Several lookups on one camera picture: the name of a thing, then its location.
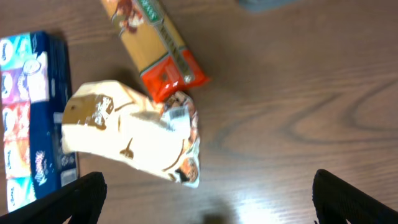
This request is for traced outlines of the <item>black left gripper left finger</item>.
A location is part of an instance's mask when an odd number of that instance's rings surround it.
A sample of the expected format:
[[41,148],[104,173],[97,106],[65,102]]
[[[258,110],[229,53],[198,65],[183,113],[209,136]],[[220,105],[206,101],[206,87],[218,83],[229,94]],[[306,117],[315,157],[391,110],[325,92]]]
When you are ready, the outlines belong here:
[[91,172],[44,198],[1,216],[1,224],[97,223],[107,195],[101,172]]

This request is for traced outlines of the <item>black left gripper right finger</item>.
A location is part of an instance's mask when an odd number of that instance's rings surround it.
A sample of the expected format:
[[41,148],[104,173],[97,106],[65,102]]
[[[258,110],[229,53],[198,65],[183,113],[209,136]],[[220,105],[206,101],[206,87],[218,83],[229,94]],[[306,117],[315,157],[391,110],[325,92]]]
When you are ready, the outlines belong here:
[[318,224],[397,224],[397,211],[325,169],[314,176],[312,200]]

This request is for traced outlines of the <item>Kleenex tissue multipack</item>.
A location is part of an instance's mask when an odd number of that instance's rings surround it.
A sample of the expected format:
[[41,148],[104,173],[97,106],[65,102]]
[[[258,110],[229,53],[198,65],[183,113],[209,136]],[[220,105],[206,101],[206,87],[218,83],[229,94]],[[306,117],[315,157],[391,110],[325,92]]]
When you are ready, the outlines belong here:
[[1,103],[7,209],[13,212],[79,178],[62,150],[72,95],[67,45],[44,31],[1,39]]

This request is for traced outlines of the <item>orange spaghetti packet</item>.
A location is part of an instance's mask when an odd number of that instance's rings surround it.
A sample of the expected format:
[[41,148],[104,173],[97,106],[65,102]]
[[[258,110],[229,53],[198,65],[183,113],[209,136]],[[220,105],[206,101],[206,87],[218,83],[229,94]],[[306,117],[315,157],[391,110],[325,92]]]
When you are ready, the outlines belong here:
[[101,2],[154,101],[165,101],[209,80],[160,2]]

